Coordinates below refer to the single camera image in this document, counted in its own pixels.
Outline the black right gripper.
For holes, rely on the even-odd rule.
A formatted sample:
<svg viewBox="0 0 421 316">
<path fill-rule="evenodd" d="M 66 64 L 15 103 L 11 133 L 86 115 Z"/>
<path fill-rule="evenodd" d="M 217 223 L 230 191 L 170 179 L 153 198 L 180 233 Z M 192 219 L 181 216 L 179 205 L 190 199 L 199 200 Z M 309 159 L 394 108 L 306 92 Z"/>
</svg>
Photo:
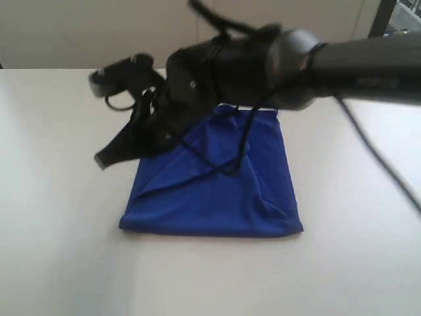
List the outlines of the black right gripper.
<svg viewBox="0 0 421 316">
<path fill-rule="evenodd" d="M 117 135 L 94 155 L 101 170 L 171 150 L 200 120 L 230 101 L 224 69 L 228 41 L 206 41 L 172 53 L 166 76 L 144 53 L 126 61 L 126 86 L 136 105 L 127 136 Z"/>
</svg>

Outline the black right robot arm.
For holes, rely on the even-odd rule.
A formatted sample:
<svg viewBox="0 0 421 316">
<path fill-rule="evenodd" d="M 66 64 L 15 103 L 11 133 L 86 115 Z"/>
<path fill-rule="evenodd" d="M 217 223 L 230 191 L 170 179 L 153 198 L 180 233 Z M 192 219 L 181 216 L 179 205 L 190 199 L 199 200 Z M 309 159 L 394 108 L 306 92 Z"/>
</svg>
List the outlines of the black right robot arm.
<svg viewBox="0 0 421 316">
<path fill-rule="evenodd" d="M 420 104 L 420 35 L 322 43 L 277 25 L 242 38 L 219 35 L 175 51 L 165 75 L 137 54 L 89 75 L 95 97 L 128 92 L 128 124 L 95 154 L 111 165 L 170 151 L 222 104 L 299 111 L 338 96 Z"/>
</svg>

